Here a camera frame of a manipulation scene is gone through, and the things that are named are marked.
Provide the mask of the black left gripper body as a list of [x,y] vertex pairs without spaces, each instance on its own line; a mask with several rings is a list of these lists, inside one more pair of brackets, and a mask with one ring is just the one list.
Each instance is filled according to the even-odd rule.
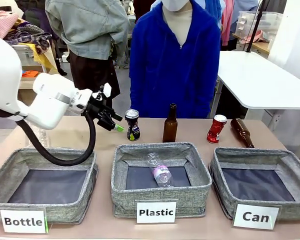
[[109,110],[103,96],[100,91],[94,92],[88,101],[87,112],[93,120],[97,119],[99,126],[109,127]]

